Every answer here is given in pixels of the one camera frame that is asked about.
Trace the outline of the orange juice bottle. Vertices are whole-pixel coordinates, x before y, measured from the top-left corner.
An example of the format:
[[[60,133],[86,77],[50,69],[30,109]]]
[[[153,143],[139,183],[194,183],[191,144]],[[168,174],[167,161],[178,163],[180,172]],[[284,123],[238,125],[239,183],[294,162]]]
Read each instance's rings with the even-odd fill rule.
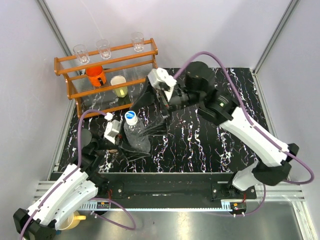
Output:
[[[117,149],[108,149],[107,152],[110,154],[113,154],[113,153],[117,153],[118,150]]]

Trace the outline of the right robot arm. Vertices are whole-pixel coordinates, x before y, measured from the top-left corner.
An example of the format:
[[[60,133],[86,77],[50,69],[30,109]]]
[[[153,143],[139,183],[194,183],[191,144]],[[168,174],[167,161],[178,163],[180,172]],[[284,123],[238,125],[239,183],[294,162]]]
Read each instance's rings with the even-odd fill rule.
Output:
[[[292,168],[290,161],[299,147],[270,134],[246,114],[235,98],[215,88],[214,81],[213,70],[201,61],[191,62],[186,67],[184,86],[165,69],[153,68],[130,107],[136,112],[153,103],[159,106],[159,118],[146,127],[143,135],[165,135],[174,111],[197,105],[197,112],[203,119],[236,136],[259,157],[259,161],[232,175],[227,185],[230,197],[239,198],[258,183],[275,186],[285,181]]]

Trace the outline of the clear plastic bottle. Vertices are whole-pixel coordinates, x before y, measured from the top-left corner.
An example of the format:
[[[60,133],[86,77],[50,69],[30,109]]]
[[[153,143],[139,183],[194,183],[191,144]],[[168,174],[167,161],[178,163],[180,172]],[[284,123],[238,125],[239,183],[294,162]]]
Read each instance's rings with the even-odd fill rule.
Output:
[[[138,118],[136,125],[128,125],[126,120],[124,122],[124,131],[128,143],[137,150],[142,150],[149,153],[151,150],[151,143],[148,136],[142,136],[142,131],[144,129],[145,126],[140,118]]]

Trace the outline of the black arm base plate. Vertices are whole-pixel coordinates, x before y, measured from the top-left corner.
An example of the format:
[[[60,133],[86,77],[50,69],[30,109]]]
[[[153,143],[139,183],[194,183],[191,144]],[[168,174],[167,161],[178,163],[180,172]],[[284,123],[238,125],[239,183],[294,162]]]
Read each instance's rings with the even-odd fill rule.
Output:
[[[110,197],[117,203],[126,202],[228,202],[255,200],[251,186],[245,194],[227,191],[230,173],[103,173],[108,180],[98,197]]]

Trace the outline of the small white bottle cap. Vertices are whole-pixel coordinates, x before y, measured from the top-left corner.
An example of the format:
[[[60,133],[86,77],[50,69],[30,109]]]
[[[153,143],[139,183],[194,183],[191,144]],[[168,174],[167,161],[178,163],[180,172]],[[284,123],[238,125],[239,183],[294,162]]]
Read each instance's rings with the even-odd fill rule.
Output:
[[[124,115],[125,121],[129,126],[135,126],[138,122],[136,113],[132,110],[127,111]]]

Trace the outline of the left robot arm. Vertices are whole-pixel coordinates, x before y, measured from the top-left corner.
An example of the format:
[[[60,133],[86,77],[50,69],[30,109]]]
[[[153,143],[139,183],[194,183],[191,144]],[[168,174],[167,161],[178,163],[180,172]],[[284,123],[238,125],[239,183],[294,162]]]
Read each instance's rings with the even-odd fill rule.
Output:
[[[13,214],[14,225],[21,240],[51,240],[62,230],[63,223],[83,204],[102,202],[102,210],[114,205],[110,181],[102,176],[99,165],[101,150],[117,150],[126,160],[138,160],[150,156],[150,148],[144,147],[146,135],[140,132],[127,134],[123,123],[113,120],[107,123],[104,135],[94,135],[78,122],[76,158],[66,167],[58,180],[30,207],[19,208]]]

